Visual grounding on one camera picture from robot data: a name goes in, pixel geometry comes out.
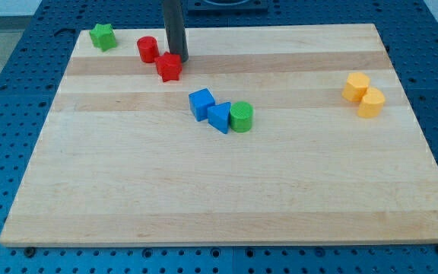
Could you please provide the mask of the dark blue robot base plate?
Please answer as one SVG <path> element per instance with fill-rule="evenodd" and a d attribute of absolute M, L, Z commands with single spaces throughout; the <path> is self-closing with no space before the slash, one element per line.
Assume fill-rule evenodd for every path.
<path fill-rule="evenodd" d="M 267 11 L 269 0 L 187 0 L 188 14 L 211 12 Z"/>

